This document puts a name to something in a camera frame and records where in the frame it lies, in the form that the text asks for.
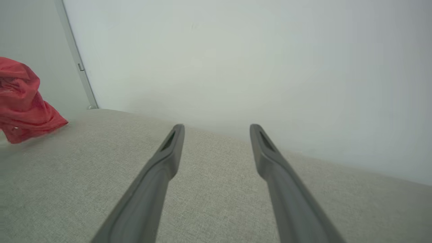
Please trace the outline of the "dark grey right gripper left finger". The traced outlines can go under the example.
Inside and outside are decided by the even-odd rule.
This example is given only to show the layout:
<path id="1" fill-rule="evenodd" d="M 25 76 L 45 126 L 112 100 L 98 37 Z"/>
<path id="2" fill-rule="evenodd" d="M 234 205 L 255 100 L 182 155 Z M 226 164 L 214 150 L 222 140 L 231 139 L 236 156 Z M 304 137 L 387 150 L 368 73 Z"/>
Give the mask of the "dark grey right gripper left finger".
<path id="1" fill-rule="evenodd" d="M 154 243 L 168 184 L 177 174 L 185 127 L 175 125 L 109 214 L 93 243 Z"/>

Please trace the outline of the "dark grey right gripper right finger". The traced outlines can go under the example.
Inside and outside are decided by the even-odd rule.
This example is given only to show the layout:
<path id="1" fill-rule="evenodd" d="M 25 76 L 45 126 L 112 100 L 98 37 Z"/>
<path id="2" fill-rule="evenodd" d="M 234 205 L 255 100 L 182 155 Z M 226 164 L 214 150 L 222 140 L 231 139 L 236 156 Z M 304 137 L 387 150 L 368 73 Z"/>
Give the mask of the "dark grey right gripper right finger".
<path id="1" fill-rule="evenodd" d="M 250 125 L 250 141 L 257 172 L 268 185 L 280 241 L 344 243 L 338 229 L 260 125 Z"/>

